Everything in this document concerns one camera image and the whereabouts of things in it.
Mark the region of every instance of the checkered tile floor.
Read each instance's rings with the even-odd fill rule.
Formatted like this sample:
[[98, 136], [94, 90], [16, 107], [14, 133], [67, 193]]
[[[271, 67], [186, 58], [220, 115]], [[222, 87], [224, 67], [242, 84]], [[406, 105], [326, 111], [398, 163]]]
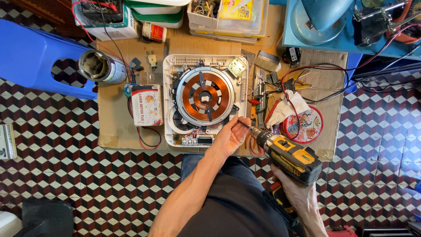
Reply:
[[[4, 0], [0, 17], [54, 32], [52, 24]], [[62, 83], [81, 86], [85, 81], [77, 70], [75, 61], [59, 60], [52, 73]], [[96, 100], [4, 80], [0, 93], [0, 119], [13, 124], [19, 155], [0, 161], [0, 210], [20, 215], [25, 198], [59, 199], [74, 208], [75, 236], [147, 235], [179, 184], [180, 155], [103, 150], [97, 145]], [[419, 214], [421, 195], [412, 188], [421, 179], [420, 98], [416, 90], [344, 95], [335, 160], [324, 163], [316, 185], [325, 225], [396, 226]], [[267, 159], [243, 161], [264, 186], [272, 182]]]

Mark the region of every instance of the copper coil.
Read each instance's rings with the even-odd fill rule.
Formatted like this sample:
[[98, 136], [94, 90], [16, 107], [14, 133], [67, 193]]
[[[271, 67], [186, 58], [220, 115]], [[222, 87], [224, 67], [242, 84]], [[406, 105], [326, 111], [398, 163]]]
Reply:
[[[207, 104], [202, 103], [199, 99], [199, 94], [202, 91], [208, 91], [212, 95], [212, 99]], [[216, 92], [215, 88], [211, 86], [205, 86], [205, 89], [199, 87], [193, 95], [193, 100], [195, 102], [196, 107], [198, 107], [201, 110], [205, 110], [207, 105], [209, 106], [209, 108], [213, 108], [218, 102], [218, 93]]]
[[[205, 81], [211, 81], [211, 82], [213, 82], [213, 83], [215, 83], [216, 84], [216, 86], [218, 86], [218, 88], [221, 90], [221, 97], [222, 97], [222, 100], [221, 100], [221, 104], [219, 105], [219, 107], [215, 110], [215, 111], [213, 111], [212, 113], [211, 113], [211, 118], [212, 118], [212, 120], [214, 120], [214, 119], [217, 119], [219, 116], [221, 116], [224, 112], [225, 112], [225, 110], [226, 110], [226, 108], [228, 107], [228, 102], [229, 102], [229, 90], [228, 90], [228, 87], [227, 87], [227, 85], [225, 84], [225, 82], [221, 79], [221, 78], [219, 78], [218, 76], [216, 76], [216, 75], [214, 75], [214, 74], [210, 74], [210, 73], [204, 73], [203, 74], [203, 79], [205, 80]], [[191, 117], [193, 117], [193, 118], [195, 118], [195, 119], [197, 119], [197, 120], [201, 120], [201, 121], [209, 121], [209, 118], [208, 118], [208, 115], [207, 114], [204, 114], [204, 113], [199, 113], [197, 110], [195, 110], [191, 105], [190, 105], [190, 102], [189, 102], [189, 93], [190, 93], [190, 90], [191, 90], [191, 88], [192, 88], [192, 86], [195, 84], [195, 83], [197, 83], [197, 82], [199, 82], [200, 81], [200, 77], [199, 77], [199, 75], [196, 75], [196, 76], [194, 76], [193, 78], [191, 78], [190, 80], [189, 80], [189, 82], [187, 82], [187, 84], [186, 84], [186, 86], [184, 87], [184, 91], [183, 91], [183, 104], [184, 104], [184, 107], [186, 108], [186, 111], [187, 111], [187, 113], [191, 116]], [[200, 101], [199, 101], [199, 93], [202, 91], [202, 90], [200, 90], [198, 93], [197, 93], [197, 101], [195, 100], [195, 96], [193, 95], [193, 100], [195, 101], [195, 105], [197, 106], [197, 103], [196, 102], [199, 102], [200, 103], [200, 105], [205, 105], [205, 109], [206, 109], [206, 104], [203, 104], [203, 103], [201, 103]], [[218, 95], [216, 94], [216, 96], [214, 97], [213, 95], [213, 93], [210, 91], [210, 90], [208, 90], [210, 93], [211, 93], [211, 95], [212, 95], [212, 100], [211, 100], [211, 102], [213, 103], [213, 100], [214, 99], [216, 99], [216, 100], [218, 100]]]

